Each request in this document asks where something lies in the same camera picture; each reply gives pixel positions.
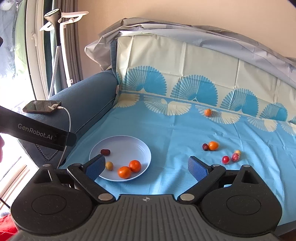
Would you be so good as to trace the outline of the light blue round plate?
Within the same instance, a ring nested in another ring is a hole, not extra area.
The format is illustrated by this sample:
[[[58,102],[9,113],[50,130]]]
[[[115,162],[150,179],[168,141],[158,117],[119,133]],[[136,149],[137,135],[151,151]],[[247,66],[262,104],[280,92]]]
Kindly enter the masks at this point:
[[[105,160],[113,163],[113,170],[104,170],[99,175],[100,178],[112,182],[126,182],[136,179],[142,175],[151,163],[151,151],[149,147],[141,140],[130,136],[113,136],[98,142],[90,151],[89,158],[92,159],[100,154],[102,149],[110,150],[110,155]],[[128,166],[133,160],[137,160],[141,164],[141,169],[131,173],[127,179],[123,179],[118,175],[118,169],[122,166]]]

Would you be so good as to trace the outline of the blue patterned cloth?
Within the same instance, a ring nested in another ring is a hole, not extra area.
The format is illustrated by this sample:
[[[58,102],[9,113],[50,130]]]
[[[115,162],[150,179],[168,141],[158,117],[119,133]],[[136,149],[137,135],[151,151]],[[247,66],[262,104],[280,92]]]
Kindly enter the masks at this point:
[[[118,38],[115,74],[115,106],[67,165],[87,161],[100,140],[133,136],[151,150],[150,167],[134,181],[98,183],[114,195],[180,195],[195,183],[190,156],[211,165],[240,150],[228,168],[251,165],[281,203],[281,224],[295,220],[294,87],[238,58],[156,35]],[[204,151],[210,141],[219,148]]]

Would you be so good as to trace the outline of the red candy fruit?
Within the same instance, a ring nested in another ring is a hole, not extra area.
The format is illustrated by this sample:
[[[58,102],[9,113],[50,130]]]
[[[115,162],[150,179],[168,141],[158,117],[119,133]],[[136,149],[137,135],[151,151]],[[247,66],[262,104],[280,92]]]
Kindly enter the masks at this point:
[[[239,155],[238,153],[234,153],[234,154],[232,155],[232,161],[233,161],[233,162],[238,162],[239,159],[240,159],[240,155]]]

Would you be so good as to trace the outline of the small orange lowest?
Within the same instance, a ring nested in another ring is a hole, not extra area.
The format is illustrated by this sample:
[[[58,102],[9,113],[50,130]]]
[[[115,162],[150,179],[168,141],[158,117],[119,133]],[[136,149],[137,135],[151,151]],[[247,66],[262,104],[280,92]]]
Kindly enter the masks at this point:
[[[130,161],[128,166],[133,173],[138,173],[142,168],[142,165],[141,165],[140,161],[138,161],[138,160]]]

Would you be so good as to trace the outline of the white garment steamer stand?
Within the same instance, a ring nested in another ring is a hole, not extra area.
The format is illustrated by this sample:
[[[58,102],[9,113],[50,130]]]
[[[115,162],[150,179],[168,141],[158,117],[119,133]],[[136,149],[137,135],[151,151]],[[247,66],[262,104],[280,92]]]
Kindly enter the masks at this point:
[[[66,25],[73,24],[82,19],[83,16],[88,15],[88,11],[76,11],[70,13],[63,13],[60,9],[53,9],[44,15],[44,19],[47,22],[40,28],[41,31],[50,32],[54,30],[55,39],[56,39],[56,47],[55,47],[55,55],[54,55],[54,64],[53,71],[51,77],[51,84],[49,89],[48,97],[52,97],[55,93],[55,84],[56,84],[56,76],[57,69],[59,64],[59,57],[62,56],[63,67],[66,76],[67,87],[70,87],[73,83],[73,79],[70,78],[67,57],[66,57],[66,46],[65,46],[65,36],[64,29]]]

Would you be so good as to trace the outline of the black smartphone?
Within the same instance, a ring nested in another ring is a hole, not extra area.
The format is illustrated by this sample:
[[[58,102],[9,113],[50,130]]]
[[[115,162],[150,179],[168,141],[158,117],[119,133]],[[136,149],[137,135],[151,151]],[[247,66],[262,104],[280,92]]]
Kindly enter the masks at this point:
[[[48,114],[61,105],[61,101],[56,100],[33,100],[25,105],[24,113]]]

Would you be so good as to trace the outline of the grey plastic cover sheet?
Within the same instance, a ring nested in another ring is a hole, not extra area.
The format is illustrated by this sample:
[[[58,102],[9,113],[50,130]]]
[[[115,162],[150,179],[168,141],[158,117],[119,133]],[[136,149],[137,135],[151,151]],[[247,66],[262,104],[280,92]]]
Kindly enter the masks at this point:
[[[145,18],[124,18],[99,33],[84,48],[101,70],[111,65],[110,44],[121,36],[158,35],[215,50],[252,64],[295,87],[295,59],[289,59],[244,35],[213,26],[184,25]]]

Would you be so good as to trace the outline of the dark red jujube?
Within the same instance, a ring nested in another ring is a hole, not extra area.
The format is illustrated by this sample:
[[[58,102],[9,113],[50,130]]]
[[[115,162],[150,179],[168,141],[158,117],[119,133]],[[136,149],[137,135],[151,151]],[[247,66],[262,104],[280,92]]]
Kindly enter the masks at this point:
[[[100,154],[104,156],[109,156],[111,154],[111,151],[109,149],[102,149],[100,150]]]
[[[204,151],[208,151],[209,150],[209,146],[206,143],[204,143],[202,145],[202,148],[203,148]]]

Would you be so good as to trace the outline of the small orange top cluster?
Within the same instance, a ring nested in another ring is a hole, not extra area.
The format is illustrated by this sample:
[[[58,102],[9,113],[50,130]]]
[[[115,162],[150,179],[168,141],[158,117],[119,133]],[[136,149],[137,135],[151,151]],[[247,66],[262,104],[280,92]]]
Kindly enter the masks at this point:
[[[209,147],[209,150],[215,151],[215,150],[217,150],[219,148],[219,143],[215,142],[215,141],[210,141],[208,143],[208,147]]]

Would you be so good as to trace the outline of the red cherry tomato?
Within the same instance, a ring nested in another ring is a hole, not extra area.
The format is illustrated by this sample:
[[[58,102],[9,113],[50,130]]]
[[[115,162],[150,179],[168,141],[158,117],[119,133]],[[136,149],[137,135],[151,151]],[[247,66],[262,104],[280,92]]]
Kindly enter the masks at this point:
[[[230,162],[230,158],[228,156],[223,156],[222,163],[224,165],[227,165]]]

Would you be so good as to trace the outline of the tan longan fruit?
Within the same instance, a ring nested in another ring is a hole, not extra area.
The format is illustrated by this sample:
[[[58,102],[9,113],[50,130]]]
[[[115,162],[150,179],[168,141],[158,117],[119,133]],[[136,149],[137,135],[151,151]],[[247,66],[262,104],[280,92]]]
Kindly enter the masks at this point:
[[[107,161],[106,164],[105,164],[105,168],[108,171],[112,171],[114,169],[114,165],[113,165],[113,163],[111,161]]]

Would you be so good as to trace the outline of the green curtain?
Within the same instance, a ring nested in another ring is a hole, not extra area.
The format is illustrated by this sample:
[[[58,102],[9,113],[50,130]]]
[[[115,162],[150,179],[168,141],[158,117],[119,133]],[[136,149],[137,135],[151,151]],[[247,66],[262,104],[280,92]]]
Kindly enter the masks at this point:
[[[54,30],[40,28],[47,22],[44,15],[53,9],[63,13],[78,11],[77,1],[14,1],[15,8],[15,67],[29,86],[29,94],[35,99],[47,99],[54,64],[56,39]],[[82,66],[78,41],[78,22],[64,29],[66,57],[73,84],[81,81]],[[59,57],[55,92],[67,88],[62,56]]]

